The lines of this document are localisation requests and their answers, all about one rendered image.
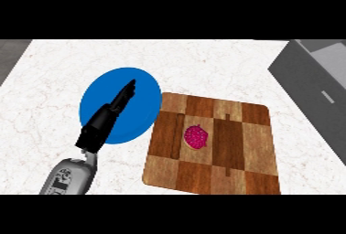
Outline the blue round plate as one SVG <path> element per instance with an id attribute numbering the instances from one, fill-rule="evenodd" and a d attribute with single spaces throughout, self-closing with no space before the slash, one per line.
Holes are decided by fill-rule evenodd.
<path id="1" fill-rule="evenodd" d="M 151 127 L 163 102 L 157 80 L 142 69 L 113 69 L 90 83 L 80 102 L 80 123 L 86 125 L 96 110 L 114 100 L 132 80 L 135 80 L 133 97 L 117 118 L 105 141 L 108 144 L 132 141 Z"/>

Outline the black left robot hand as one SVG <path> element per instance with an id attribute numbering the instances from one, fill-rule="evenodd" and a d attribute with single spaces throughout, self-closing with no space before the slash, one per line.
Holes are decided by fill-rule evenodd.
<path id="1" fill-rule="evenodd" d="M 99 152 L 133 95 L 135 80 L 123 87 L 113 101 L 98 109 L 82 128 L 76 146 L 85 151 L 93 154 Z"/>

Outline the wooden checkered cutting board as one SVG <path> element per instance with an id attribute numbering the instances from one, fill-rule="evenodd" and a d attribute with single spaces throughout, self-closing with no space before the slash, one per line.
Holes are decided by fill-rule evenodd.
<path id="1" fill-rule="evenodd" d="M 184 141 L 193 125 L 207 146 Z M 197 194 L 277 194 L 275 146 L 266 106 L 166 92 L 142 181 Z"/>

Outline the magenta bell pepper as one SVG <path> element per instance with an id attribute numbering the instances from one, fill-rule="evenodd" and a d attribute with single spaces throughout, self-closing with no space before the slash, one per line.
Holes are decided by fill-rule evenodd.
<path id="1" fill-rule="evenodd" d="M 184 132 L 184 141 L 187 145 L 194 150 L 198 150 L 207 146 L 207 140 L 209 140 L 209 133 L 200 127 L 200 125 L 190 126 Z"/>

